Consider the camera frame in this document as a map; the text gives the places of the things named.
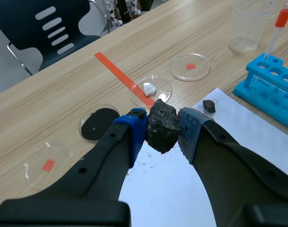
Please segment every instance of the pipette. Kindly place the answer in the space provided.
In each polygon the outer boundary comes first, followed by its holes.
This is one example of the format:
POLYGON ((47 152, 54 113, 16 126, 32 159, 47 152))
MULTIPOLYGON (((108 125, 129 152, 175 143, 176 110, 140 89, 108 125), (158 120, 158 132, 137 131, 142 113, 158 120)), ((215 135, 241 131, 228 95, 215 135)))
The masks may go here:
POLYGON ((271 39, 271 42, 270 42, 268 49, 265 52, 265 55, 263 56, 262 62, 264 64, 264 66, 266 65, 266 63, 267 63, 267 61, 271 55, 271 52, 273 51, 275 42, 276 42, 278 36, 281 34, 283 28, 285 27, 287 21, 288 21, 288 3, 283 6, 283 8, 281 9, 281 11, 277 17, 275 27, 274 27, 273 37, 271 39))

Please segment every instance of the black petri dish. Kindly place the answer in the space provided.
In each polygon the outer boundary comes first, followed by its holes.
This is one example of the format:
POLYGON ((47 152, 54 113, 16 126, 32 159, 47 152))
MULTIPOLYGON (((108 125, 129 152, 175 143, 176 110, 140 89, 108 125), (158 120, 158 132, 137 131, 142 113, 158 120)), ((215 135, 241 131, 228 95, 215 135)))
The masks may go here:
POLYGON ((114 107, 113 109, 97 109, 95 112, 82 119, 80 134, 88 141, 98 141, 113 124, 113 121, 119 117, 120 114, 114 107))

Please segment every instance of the wood grain surface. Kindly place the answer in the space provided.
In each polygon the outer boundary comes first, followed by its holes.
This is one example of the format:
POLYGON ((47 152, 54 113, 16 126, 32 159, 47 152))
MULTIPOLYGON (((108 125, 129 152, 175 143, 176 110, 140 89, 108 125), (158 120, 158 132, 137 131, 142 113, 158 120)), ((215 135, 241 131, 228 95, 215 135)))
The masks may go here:
MULTIPOLYGON (((82 139, 78 123, 99 104, 126 114, 136 105, 129 90, 95 57, 102 52, 132 80, 151 74, 172 84, 170 105, 193 106, 219 87, 239 103, 288 134, 288 128, 232 95, 245 78, 248 62, 266 50, 273 24, 286 0, 278 0, 259 48, 237 54, 228 48, 233 0, 170 0, 58 63, 0 94, 0 203, 38 192, 28 186, 25 163, 35 148, 49 141, 65 144, 72 164, 93 144, 82 139), (170 73, 178 54, 195 52, 211 61, 210 73, 194 82, 170 73)), ((274 55, 288 67, 288 24, 274 55)), ((50 178, 54 182, 60 176, 50 178)))

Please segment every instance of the chair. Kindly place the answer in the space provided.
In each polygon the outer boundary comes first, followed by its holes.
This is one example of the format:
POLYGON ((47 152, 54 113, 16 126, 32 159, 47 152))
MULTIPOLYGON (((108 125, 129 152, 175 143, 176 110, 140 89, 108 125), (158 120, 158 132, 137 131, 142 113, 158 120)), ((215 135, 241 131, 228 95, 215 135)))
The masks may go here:
MULTIPOLYGON (((100 36, 83 35, 79 30, 79 21, 90 10, 89 2, 103 14, 95 0, 0 0, 0 30, 10 40, 7 48, 32 75, 11 50, 12 44, 19 50, 37 48, 43 56, 39 70, 90 44, 100 36)), ((103 16, 109 32, 109 20, 103 16)))

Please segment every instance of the white paper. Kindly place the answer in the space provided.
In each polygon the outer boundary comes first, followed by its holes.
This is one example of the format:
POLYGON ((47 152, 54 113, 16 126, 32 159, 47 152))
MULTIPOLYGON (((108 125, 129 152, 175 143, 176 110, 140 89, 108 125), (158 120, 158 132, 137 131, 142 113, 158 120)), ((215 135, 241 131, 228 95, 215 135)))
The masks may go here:
MULTIPOLYGON (((228 97, 218 88, 204 99, 215 102, 206 113, 241 145, 288 174, 288 136, 228 97)), ((126 176, 120 200, 129 204, 133 227, 216 227, 210 201, 194 168, 176 144, 164 155, 145 143, 126 176)))

